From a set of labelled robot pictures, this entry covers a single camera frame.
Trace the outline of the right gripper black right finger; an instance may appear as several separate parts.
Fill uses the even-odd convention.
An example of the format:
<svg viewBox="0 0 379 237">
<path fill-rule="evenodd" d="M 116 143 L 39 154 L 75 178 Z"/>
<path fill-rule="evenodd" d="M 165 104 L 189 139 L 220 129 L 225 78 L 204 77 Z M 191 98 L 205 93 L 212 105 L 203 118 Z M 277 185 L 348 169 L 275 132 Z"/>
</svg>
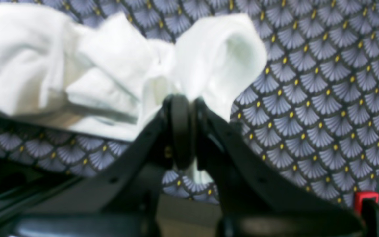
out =
<svg viewBox="0 0 379 237">
<path fill-rule="evenodd" d="M 261 161 L 237 132 L 194 101 L 198 168 L 215 182 L 223 217 L 218 237 L 379 237 L 379 204 L 343 209 L 296 186 Z"/>
</svg>

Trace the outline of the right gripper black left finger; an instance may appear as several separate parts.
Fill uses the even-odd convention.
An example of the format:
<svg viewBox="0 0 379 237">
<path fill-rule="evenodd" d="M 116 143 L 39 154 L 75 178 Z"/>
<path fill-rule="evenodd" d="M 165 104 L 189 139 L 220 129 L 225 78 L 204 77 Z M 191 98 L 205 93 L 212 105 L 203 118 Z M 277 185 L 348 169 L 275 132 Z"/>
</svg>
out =
<svg viewBox="0 0 379 237">
<path fill-rule="evenodd" d="M 16 237 L 159 237 L 164 173 L 191 164 L 190 105 L 168 96 L 122 156 L 95 177 L 48 198 L 13 224 Z"/>
</svg>

